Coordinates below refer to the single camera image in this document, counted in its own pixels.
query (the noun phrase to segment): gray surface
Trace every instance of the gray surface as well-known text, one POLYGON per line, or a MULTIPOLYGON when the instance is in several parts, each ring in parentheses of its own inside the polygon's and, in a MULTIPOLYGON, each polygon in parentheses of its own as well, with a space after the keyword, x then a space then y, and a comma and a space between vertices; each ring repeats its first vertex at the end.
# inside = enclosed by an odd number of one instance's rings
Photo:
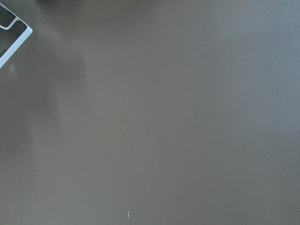
POLYGON ((2 2, 1 225, 300 224, 299 1, 2 2))

